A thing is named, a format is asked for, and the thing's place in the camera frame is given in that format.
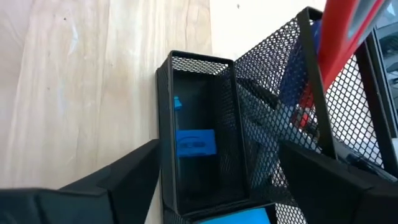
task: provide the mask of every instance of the blue object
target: blue object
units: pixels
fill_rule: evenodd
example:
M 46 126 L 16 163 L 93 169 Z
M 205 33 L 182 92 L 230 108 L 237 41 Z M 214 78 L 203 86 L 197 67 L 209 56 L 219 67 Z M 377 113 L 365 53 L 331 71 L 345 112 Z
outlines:
M 181 107 L 182 107 L 182 104 L 180 102 L 180 99 L 178 98 L 178 96 L 175 96 L 174 97 L 174 109 L 179 110 L 179 109 L 181 109 Z
M 202 224 L 270 224 L 265 208 L 255 208 L 248 211 L 234 213 L 225 217 L 215 218 Z
M 311 26 L 315 50 L 319 52 L 322 21 L 315 21 Z M 303 94 L 308 82 L 302 46 L 299 39 L 293 46 L 285 67 L 285 72 L 279 85 L 279 99 L 287 106 L 295 106 Z
M 177 156 L 209 156 L 216 154 L 216 139 L 213 129 L 177 130 Z

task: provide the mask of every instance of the black mesh desk organizer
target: black mesh desk organizer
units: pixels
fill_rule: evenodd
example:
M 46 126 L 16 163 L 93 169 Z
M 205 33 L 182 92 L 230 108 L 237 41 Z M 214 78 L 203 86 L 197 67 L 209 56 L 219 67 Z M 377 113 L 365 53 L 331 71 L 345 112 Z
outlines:
M 310 24 L 321 17 L 321 12 L 304 9 L 235 62 L 172 52 L 157 70 L 164 223 L 193 223 L 251 207 L 266 207 L 272 223 L 306 223 L 280 168 L 280 140 L 288 139 L 326 155 L 334 143 L 345 144 L 391 174 L 398 174 L 377 86 L 369 72 L 366 43 L 323 94 L 310 31 Z M 301 46 L 294 50 L 297 42 Z M 306 111 L 312 121 L 308 134 L 290 123 L 299 106 L 284 108 L 278 100 L 292 54 L 296 63 L 289 69 L 307 73 L 309 80 L 298 82 L 309 81 L 314 94 L 315 107 Z M 205 201 L 184 201 L 179 183 L 174 132 L 180 115 L 174 111 L 173 97 L 179 91 L 175 81 L 184 79 L 181 77 L 188 82 L 206 80 L 204 114 L 212 122 L 202 129 L 215 130 L 219 151 L 212 168 L 219 190 Z M 299 83 L 288 86 L 292 97 L 300 97 L 294 95 L 297 86 Z

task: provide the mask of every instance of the wooden surface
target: wooden surface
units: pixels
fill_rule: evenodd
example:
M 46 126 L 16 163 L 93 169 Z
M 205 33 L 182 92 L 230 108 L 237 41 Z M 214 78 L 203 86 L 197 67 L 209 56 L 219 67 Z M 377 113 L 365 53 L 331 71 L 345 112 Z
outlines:
M 1 1 L 0 187 L 57 189 L 157 138 L 170 50 L 236 59 L 325 0 Z

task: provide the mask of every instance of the black mesh pen holder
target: black mesh pen holder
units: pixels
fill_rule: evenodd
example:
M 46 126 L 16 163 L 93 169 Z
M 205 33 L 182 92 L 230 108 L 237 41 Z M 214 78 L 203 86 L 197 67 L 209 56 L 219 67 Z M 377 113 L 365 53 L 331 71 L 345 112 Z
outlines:
M 233 61 L 173 51 L 156 74 L 164 205 L 192 218 L 247 200 Z
M 305 8 L 235 61 L 251 197 L 275 202 L 278 223 L 306 223 L 280 167 L 280 141 L 330 157 L 338 144 L 379 167 L 388 164 L 392 174 L 397 170 L 364 44 L 324 94 L 313 38 L 321 18 Z M 307 85 L 315 106 L 302 108 L 299 102 L 310 100 L 302 99 Z

